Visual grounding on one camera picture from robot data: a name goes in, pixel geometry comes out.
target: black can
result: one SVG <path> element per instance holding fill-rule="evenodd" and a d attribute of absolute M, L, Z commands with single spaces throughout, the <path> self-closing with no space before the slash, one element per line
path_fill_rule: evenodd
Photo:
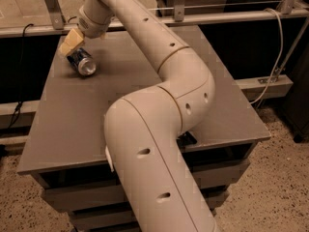
<path fill-rule="evenodd" d="M 92 75 L 97 70 L 96 62 L 84 48 L 77 49 L 67 59 L 72 68 L 83 76 Z"/>

